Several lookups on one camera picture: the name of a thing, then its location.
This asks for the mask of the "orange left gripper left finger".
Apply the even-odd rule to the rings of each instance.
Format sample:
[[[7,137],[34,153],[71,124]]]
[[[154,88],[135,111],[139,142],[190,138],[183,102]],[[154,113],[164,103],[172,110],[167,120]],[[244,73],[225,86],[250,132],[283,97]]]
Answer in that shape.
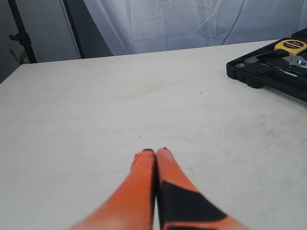
[[[135,154],[130,173],[97,210],[71,230],[151,230],[154,218],[155,152]]]

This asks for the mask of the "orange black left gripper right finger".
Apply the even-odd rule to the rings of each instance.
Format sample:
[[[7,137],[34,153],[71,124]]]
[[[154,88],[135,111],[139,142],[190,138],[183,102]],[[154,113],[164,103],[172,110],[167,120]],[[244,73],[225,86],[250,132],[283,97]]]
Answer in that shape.
[[[162,230],[249,230],[211,203],[189,180],[168,148],[156,153],[156,192]]]

